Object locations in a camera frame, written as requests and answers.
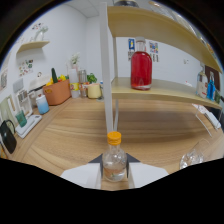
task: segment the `wall shelf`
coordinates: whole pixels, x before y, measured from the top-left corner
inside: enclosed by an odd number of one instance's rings
[[[17,53],[30,50],[30,49],[42,48],[48,43],[50,43],[50,41],[33,41],[33,42],[25,43],[20,46]]]
[[[196,89],[175,82],[153,79],[150,90],[131,89],[130,78],[116,77],[112,82],[113,99],[145,99],[200,104],[222,109],[221,105],[209,99],[197,96]]]

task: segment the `small box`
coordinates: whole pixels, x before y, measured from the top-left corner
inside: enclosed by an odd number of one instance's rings
[[[59,105],[71,97],[69,79],[43,87],[49,106]]]

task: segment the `orange bottle cap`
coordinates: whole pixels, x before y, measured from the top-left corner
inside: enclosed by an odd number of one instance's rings
[[[112,131],[107,134],[107,142],[110,145],[121,144],[121,133],[117,131]]]

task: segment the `bottle label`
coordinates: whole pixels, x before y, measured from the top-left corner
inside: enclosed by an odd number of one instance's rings
[[[79,90],[79,83],[70,83],[70,90],[71,91],[78,91]]]
[[[207,95],[207,86],[208,86],[207,83],[203,83],[203,82],[198,81],[198,84],[197,84],[197,94],[200,97],[206,98],[206,95]]]

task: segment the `glass cup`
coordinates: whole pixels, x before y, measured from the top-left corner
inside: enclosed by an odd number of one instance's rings
[[[209,145],[210,143],[206,139],[201,139],[187,154],[183,155],[180,169],[208,161],[205,151]]]
[[[17,121],[19,122],[19,126],[22,128],[26,125],[27,123],[27,120],[26,120],[26,117],[24,115],[24,112],[23,110],[19,111],[17,114],[16,114],[16,119]]]

